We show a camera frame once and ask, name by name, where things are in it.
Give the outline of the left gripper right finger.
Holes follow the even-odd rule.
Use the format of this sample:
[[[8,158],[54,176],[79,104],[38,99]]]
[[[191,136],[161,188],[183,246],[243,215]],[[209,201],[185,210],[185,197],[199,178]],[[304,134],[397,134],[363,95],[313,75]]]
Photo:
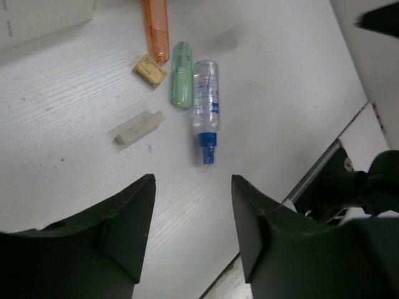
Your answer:
[[[397,298],[398,219],[331,226],[231,178],[244,278],[254,298]]]

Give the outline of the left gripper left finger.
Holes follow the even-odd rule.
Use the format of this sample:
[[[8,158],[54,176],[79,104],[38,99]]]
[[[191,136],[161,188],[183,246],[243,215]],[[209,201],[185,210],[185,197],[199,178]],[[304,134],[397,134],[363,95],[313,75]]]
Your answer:
[[[131,298],[153,209],[153,174],[44,229],[1,234],[2,298]]]

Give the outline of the clear blue glue bottle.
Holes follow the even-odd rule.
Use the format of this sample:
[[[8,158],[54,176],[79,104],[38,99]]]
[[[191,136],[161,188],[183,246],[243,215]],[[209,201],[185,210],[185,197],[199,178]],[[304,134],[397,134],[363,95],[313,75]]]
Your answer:
[[[193,74],[193,134],[197,159],[202,166],[213,166],[218,146],[219,67],[213,60],[199,60]]]

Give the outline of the orange highlighter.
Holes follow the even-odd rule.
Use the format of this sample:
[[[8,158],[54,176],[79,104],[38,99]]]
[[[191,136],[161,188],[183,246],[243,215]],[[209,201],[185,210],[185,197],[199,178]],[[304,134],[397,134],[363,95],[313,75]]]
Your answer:
[[[159,64],[165,64],[170,58],[166,1],[144,0],[143,9],[150,54]]]

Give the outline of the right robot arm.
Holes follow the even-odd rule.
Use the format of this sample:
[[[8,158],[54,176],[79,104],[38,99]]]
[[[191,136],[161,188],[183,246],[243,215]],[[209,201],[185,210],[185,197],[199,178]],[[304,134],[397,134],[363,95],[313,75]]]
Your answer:
[[[355,26],[398,39],[399,3],[395,1],[359,15]]]

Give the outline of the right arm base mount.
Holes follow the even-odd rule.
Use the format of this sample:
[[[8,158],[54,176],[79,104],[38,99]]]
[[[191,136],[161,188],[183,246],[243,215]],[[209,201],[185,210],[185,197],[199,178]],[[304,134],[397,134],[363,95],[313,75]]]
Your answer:
[[[314,220],[398,216],[398,151],[365,105],[283,201]]]

